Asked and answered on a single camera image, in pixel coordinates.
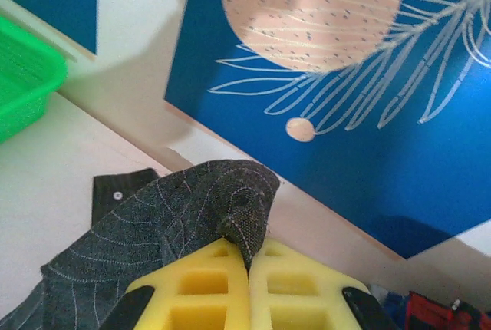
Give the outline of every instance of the white wall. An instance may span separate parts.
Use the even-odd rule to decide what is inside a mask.
[[[245,157],[165,105],[163,94],[186,0],[99,0],[91,60],[28,13],[6,8],[75,57],[62,94],[171,170]],[[278,192],[271,234],[365,282],[491,308],[491,221],[403,260],[290,183]]]

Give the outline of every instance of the gray fabric with white stitching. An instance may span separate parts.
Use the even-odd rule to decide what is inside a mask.
[[[221,236],[249,268],[278,187],[275,174],[247,160],[155,180],[41,267],[43,280],[0,330],[97,329],[133,280]]]

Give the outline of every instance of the green basket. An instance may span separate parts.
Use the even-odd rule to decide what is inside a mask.
[[[0,143],[42,117],[67,71],[58,51],[0,16]]]

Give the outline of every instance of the white tabletop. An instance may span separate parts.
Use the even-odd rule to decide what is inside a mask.
[[[0,318],[90,228],[92,178],[147,167],[169,173],[58,94],[39,122],[0,144]]]

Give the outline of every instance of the red bag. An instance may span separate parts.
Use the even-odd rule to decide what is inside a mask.
[[[465,302],[452,308],[410,292],[405,330],[491,330],[491,318]]]

